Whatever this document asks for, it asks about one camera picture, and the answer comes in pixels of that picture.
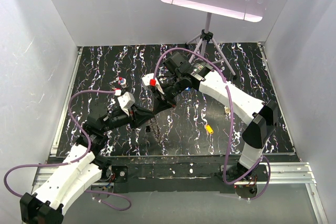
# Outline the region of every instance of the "red connector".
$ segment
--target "red connector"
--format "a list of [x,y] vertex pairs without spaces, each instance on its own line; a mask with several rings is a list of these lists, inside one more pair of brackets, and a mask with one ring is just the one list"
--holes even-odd
[[151,80],[149,81],[149,85],[155,87],[155,85],[156,85],[156,81],[155,81],[154,79],[151,79]]

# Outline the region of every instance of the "marble surface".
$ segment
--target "marble surface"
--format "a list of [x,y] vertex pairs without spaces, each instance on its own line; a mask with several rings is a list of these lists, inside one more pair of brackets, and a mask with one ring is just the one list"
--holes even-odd
[[[238,74],[232,74],[223,62],[217,65],[233,84],[246,93],[268,101],[276,100],[261,53],[256,43],[219,44],[231,66]],[[136,103],[152,109],[152,96],[141,86],[141,77],[153,72],[159,56],[166,50],[183,45],[136,45],[136,46],[95,46],[84,47],[72,93],[85,89],[113,90],[120,88],[118,78],[127,80],[127,91],[132,92]],[[220,60],[213,44],[207,45],[206,57],[211,61]],[[159,74],[167,70],[160,67]],[[90,113],[101,116],[107,109],[117,106],[115,97],[109,95],[85,94],[75,99],[72,105],[76,119],[83,123]],[[123,126],[108,132],[109,142],[102,151],[104,155],[216,155],[224,154],[229,133],[229,115],[225,107],[213,98],[195,90],[183,91],[177,97],[177,106],[156,116],[160,128],[159,139],[147,133],[144,124],[132,130]],[[241,138],[246,125],[238,116],[234,120],[232,153],[239,154],[244,142]],[[204,125],[209,124],[214,134],[210,135]],[[79,130],[66,117],[57,156],[65,156],[79,136]],[[294,152],[282,115],[279,125],[267,143],[267,153]]]

